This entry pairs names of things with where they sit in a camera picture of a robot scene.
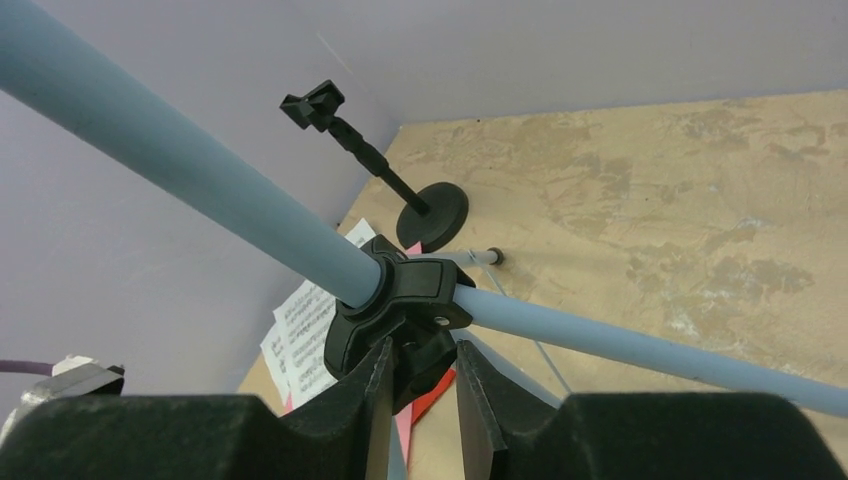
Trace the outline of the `red sheet music page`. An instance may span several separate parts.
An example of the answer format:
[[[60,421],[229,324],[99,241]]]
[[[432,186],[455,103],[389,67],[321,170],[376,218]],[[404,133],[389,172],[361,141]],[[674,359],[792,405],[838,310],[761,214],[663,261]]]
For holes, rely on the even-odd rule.
[[[438,384],[428,393],[417,398],[412,403],[411,424],[415,425],[447,392],[456,377],[456,370],[450,367]]]

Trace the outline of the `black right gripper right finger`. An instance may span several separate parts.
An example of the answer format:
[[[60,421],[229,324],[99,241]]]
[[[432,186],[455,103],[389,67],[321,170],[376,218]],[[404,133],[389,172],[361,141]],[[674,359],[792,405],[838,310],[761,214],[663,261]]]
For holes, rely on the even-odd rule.
[[[551,406],[458,345],[469,479],[841,479],[817,429],[761,393],[574,394]]]

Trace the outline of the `black round base mic stand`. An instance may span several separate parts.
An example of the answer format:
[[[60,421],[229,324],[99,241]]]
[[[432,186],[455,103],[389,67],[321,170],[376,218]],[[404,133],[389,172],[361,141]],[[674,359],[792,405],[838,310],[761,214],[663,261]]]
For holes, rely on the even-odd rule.
[[[405,202],[395,227],[401,246],[418,244],[425,253],[444,247],[456,237],[468,217],[470,202],[465,191],[450,182],[437,182],[414,191],[376,147],[336,115],[344,102],[343,93],[326,80],[304,96],[286,95],[280,110],[303,130],[312,127],[329,133],[343,150]]]

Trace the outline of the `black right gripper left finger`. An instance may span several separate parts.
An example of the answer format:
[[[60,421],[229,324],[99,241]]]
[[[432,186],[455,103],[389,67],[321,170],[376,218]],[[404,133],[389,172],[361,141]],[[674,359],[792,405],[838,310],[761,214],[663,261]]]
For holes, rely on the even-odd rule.
[[[383,479],[393,346],[275,415],[249,395],[85,395],[44,403],[1,449],[5,479]]]

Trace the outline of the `light blue music stand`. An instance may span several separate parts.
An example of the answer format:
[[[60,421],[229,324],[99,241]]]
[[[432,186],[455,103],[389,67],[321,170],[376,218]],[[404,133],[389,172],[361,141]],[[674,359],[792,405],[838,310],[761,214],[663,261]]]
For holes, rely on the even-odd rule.
[[[530,380],[483,345],[472,324],[706,383],[695,393],[761,393],[843,417],[843,388],[770,370],[476,288],[456,263],[408,257],[385,238],[357,248],[134,77],[30,1],[1,5],[1,87],[337,298],[324,357],[336,383],[376,346],[393,346],[392,416],[430,392],[458,345],[504,376]]]

